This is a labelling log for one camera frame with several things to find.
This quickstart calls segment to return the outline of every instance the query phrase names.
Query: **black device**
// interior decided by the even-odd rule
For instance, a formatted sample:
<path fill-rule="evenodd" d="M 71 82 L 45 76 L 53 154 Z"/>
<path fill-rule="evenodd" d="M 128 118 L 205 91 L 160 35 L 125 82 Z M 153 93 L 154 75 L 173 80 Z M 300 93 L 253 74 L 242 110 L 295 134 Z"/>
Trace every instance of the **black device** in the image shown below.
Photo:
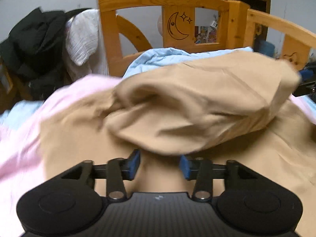
<path fill-rule="evenodd" d="M 23 237 L 244 237 L 298 236 L 302 203 L 291 191 L 237 161 L 213 164 L 181 156 L 193 194 L 136 192 L 127 197 L 123 180 L 133 180 L 140 152 L 106 165 L 83 161 L 25 193 L 17 204 Z M 106 179 L 106 197 L 94 191 Z M 213 179 L 225 191 L 213 197 Z"/>
<path fill-rule="evenodd" d="M 298 73 L 302 76 L 302 81 L 297 89 L 292 93 L 295 97 L 303 95 L 315 95 L 316 92 L 316 62 L 309 62 Z"/>

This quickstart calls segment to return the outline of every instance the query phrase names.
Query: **beige blanket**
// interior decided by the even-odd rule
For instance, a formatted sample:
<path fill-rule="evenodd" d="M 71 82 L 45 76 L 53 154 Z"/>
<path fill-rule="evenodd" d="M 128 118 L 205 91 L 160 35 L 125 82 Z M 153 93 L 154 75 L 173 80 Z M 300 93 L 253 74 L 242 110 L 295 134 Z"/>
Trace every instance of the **beige blanket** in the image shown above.
<path fill-rule="evenodd" d="M 315 126 L 287 100 L 298 81 L 289 63 L 241 51 L 132 76 L 42 123 L 46 176 L 85 159 L 128 157 L 140 147 L 128 191 L 192 192 L 177 155 L 235 159 L 296 193 L 304 207 L 297 231 L 314 237 Z M 104 186 L 97 182 L 101 195 Z M 214 194 L 222 191 L 215 181 Z"/>

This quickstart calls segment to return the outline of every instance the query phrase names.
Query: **white cloth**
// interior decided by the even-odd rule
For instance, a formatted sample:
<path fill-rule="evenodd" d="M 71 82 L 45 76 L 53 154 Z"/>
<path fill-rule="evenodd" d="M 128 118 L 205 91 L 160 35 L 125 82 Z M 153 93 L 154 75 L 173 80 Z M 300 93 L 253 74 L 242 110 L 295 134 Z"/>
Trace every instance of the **white cloth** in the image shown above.
<path fill-rule="evenodd" d="M 101 75 L 108 75 L 108 67 L 107 67 L 107 60 L 106 60 L 106 54 L 105 54 L 105 48 L 104 48 L 104 42 L 103 42 L 103 35 L 102 35 L 102 27 L 100 22 L 100 16 L 99 16 L 99 10 L 92 9 L 87 11 L 93 11 L 94 17 L 96 22 L 98 23 L 98 30 L 97 37 L 98 37 L 98 44 L 97 49 L 94 54 L 92 54 L 85 63 L 83 63 L 81 66 L 78 66 L 69 55 L 66 47 L 63 49 L 63 61 L 66 66 L 67 72 L 72 79 L 72 81 L 76 81 L 86 75 L 89 75 L 91 73 L 94 74 L 101 74 Z M 72 27 L 72 21 L 74 19 L 78 19 L 77 17 L 80 16 L 82 13 L 78 14 L 75 18 L 70 19 L 66 23 L 65 28 L 65 36 L 67 36 L 67 39 L 69 42 L 73 43 L 74 40 L 70 40 L 69 31 Z"/>
<path fill-rule="evenodd" d="M 78 66 L 85 63 L 98 47 L 99 11 L 89 9 L 75 16 L 66 37 L 66 50 Z"/>

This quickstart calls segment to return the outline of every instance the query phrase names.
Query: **dark doorway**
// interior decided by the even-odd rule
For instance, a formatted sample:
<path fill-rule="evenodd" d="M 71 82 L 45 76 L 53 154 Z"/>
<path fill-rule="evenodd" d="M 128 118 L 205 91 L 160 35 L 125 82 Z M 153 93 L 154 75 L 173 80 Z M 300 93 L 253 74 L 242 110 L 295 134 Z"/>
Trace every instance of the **dark doorway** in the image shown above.
<path fill-rule="evenodd" d="M 270 13 L 271 0 L 238 0 L 250 5 L 251 9 Z M 268 28 L 265 26 L 257 25 L 256 27 L 256 41 L 266 40 Z"/>

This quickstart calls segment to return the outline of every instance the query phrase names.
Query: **moon carving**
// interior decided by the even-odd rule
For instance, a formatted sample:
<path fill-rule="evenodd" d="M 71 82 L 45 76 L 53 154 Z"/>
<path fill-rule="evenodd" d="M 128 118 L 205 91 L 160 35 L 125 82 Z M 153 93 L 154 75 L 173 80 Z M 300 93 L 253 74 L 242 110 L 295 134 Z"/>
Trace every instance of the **moon carving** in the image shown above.
<path fill-rule="evenodd" d="M 182 33 L 177 28 L 176 21 L 177 21 L 178 14 L 179 12 L 175 12 L 174 14 L 170 16 L 170 18 L 168 19 L 167 28 L 168 28 L 168 33 L 173 39 L 183 40 L 183 39 L 186 39 L 189 35 Z"/>

